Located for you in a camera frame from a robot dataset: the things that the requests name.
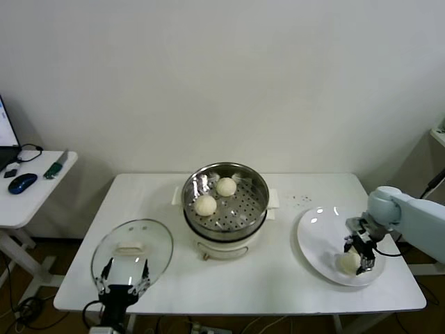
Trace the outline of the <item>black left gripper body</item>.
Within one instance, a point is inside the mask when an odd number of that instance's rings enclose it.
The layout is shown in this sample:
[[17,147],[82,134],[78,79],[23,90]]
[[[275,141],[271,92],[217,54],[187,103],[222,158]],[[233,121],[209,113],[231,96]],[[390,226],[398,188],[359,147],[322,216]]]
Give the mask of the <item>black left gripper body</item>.
[[124,330],[127,308],[138,302],[138,294],[129,292],[131,289],[131,285],[111,285],[108,292],[99,293],[99,301],[104,306],[100,326]]

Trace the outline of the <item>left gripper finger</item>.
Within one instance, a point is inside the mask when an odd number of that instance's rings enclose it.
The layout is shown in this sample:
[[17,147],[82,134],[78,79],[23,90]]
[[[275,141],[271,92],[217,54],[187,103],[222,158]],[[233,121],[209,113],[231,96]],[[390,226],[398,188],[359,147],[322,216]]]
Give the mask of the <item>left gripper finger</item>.
[[148,259],[145,260],[141,277],[129,290],[130,294],[144,294],[150,287]]
[[113,258],[111,257],[102,269],[100,275],[95,278],[95,285],[99,292],[103,292],[107,289],[107,280],[113,264]]

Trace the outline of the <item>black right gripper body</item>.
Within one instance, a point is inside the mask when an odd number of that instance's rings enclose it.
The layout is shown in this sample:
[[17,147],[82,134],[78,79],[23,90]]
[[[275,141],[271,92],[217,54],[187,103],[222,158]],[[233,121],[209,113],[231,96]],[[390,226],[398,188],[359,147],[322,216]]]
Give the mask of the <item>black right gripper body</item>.
[[352,236],[354,237],[353,248],[360,255],[360,258],[375,258],[375,254],[373,252],[375,243],[367,231],[354,231]]

